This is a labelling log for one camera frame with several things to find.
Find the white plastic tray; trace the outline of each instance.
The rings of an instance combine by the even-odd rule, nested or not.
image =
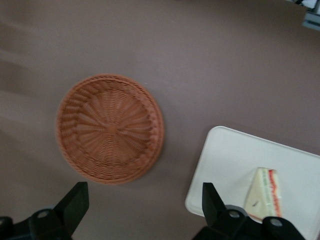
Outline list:
[[[202,185],[213,183],[224,204],[244,207],[258,167],[276,169],[283,217],[307,240],[320,231],[320,156],[265,140],[224,126],[207,135],[185,206],[202,211]]]

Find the wicker basket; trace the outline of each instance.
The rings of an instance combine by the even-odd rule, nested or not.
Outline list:
[[[102,184],[141,177],[164,142],[163,117],[154,98],[134,80],[112,74],[75,85],[60,105],[56,130],[69,164]]]

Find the brown table surface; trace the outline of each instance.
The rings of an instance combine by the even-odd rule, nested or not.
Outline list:
[[[184,201],[214,126],[320,154],[320,32],[302,27],[305,10],[284,0],[2,0],[0,215],[21,221],[86,180],[60,153],[55,117],[64,94],[99,73],[153,94],[165,144],[140,179],[89,182],[74,239],[191,239],[205,220]]]

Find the woven basket rim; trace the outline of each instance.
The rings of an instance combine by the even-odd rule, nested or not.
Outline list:
[[[143,94],[145,94],[147,96],[147,98],[150,100],[153,108],[154,108],[154,112],[157,115],[157,122],[158,122],[158,127],[160,128],[160,130],[158,131],[158,142],[157,142],[157,148],[156,150],[152,153],[152,157],[150,158],[150,161],[148,161],[147,167],[143,168],[141,171],[138,171],[135,175],[129,175],[127,177],[123,177],[121,179],[103,179],[100,177],[96,177],[93,175],[88,174],[86,171],[84,171],[83,169],[81,169],[80,167],[77,166],[76,163],[74,163],[71,160],[71,157],[69,156],[68,151],[66,150],[66,147],[63,145],[63,137],[62,137],[62,133],[60,131],[60,124],[62,122],[62,116],[64,114],[64,109],[65,107],[68,105],[68,99],[71,98],[71,96],[79,89],[81,89],[83,86],[90,84],[92,82],[96,82],[96,81],[101,81],[101,78],[105,78],[106,80],[114,80],[116,82],[124,82],[124,83],[131,83],[132,85],[135,85],[137,87],[139,87],[140,89],[143,90]],[[117,184],[124,184],[124,183],[128,183],[128,182],[132,182],[138,178],[140,178],[141,176],[143,176],[145,173],[147,173],[152,166],[156,163],[156,161],[158,160],[160,153],[162,151],[163,145],[164,145],[164,139],[165,139],[165,129],[164,129],[164,119],[163,119],[163,115],[162,112],[159,108],[159,105],[157,103],[157,101],[155,100],[155,98],[151,95],[151,93],[144,87],[142,86],[140,83],[138,83],[137,81],[125,77],[123,75],[119,75],[119,74],[112,74],[112,73],[100,73],[100,74],[96,74],[90,77],[87,77],[79,82],[77,82],[76,84],[74,84],[72,86],[71,89],[69,89],[69,91],[64,95],[64,97],[62,98],[59,107],[58,107],[58,111],[56,114],[56,119],[55,119],[55,135],[56,135],[56,140],[58,143],[58,146],[62,152],[62,155],[64,157],[64,159],[68,162],[68,164],[75,169],[79,174],[81,174],[82,176],[86,177],[87,179],[90,179],[94,182],[97,183],[101,183],[101,184],[108,184],[108,185],[117,185]]]

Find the silver screw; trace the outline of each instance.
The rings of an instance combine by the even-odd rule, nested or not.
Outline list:
[[[237,211],[230,211],[229,212],[230,217],[234,218],[234,219],[238,219],[240,218],[240,215]]]
[[[276,227],[282,227],[282,222],[276,218],[271,218],[270,223]]]
[[[47,216],[49,213],[49,211],[45,210],[45,211],[42,211],[38,214],[38,219],[41,219],[41,218],[44,218],[45,216]]]

